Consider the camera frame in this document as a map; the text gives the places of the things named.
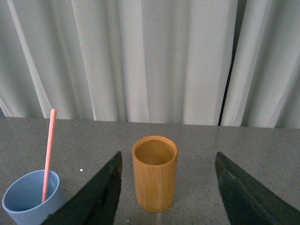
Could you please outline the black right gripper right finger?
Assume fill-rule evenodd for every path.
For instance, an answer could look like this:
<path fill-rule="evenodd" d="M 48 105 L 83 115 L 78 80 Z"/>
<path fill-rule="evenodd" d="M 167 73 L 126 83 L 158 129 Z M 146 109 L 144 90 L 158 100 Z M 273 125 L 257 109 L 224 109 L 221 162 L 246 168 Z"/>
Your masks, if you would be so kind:
<path fill-rule="evenodd" d="M 222 152 L 215 159 L 218 189 L 232 225 L 298 225 L 300 212 Z"/>

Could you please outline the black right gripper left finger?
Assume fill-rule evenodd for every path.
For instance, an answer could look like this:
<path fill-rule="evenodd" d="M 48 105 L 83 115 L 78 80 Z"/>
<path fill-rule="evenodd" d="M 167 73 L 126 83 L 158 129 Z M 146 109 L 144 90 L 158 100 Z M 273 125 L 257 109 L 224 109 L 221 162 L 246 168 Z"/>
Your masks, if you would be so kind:
<path fill-rule="evenodd" d="M 118 151 L 44 225 L 112 225 L 121 191 L 122 154 Z"/>

